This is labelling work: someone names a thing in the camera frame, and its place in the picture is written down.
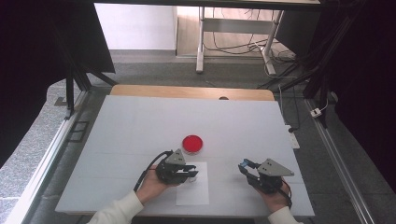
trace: white paper sheet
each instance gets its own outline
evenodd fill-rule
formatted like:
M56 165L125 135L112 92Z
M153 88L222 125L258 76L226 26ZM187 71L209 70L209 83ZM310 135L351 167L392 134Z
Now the white paper sheet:
M188 162L188 165L195 165L199 172L195 181L187 180L184 184L177 186L176 205L209 204L206 162Z

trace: red petri dish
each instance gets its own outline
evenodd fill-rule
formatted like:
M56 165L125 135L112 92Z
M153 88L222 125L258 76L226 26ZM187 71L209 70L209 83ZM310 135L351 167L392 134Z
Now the red petri dish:
M189 154L196 154L201 150L204 142L197 135L189 135L183 139L183 148Z

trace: white tabletop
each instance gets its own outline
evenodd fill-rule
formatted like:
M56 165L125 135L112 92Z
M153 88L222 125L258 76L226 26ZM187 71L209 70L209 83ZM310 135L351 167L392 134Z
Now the white tabletop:
M261 163L267 158L295 173L285 177L292 189L291 212L314 215L277 102L134 96L107 96L55 210L93 213L122 198L158 154L181 148L190 134L204 141L197 155L184 154L187 163L207 167L197 179L200 191L194 183L191 189L168 189L139 215L267 216L259 194L237 167L243 159ZM202 197L206 190L207 202L178 205L184 190Z

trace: wall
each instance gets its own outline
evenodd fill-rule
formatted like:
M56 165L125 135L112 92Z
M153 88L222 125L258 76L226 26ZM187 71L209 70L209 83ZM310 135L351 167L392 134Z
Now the wall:
M176 49L177 8L95 4L109 49Z

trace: white sleeve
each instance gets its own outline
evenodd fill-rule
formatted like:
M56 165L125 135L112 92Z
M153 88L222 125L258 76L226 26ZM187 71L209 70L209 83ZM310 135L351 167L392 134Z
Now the white sleeve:
M294 219L287 206L271 214L271 216L268 217L268 220L270 220L271 224L303 224Z
M143 208L134 191L131 191L123 199L97 211L88 224L130 224L132 218Z

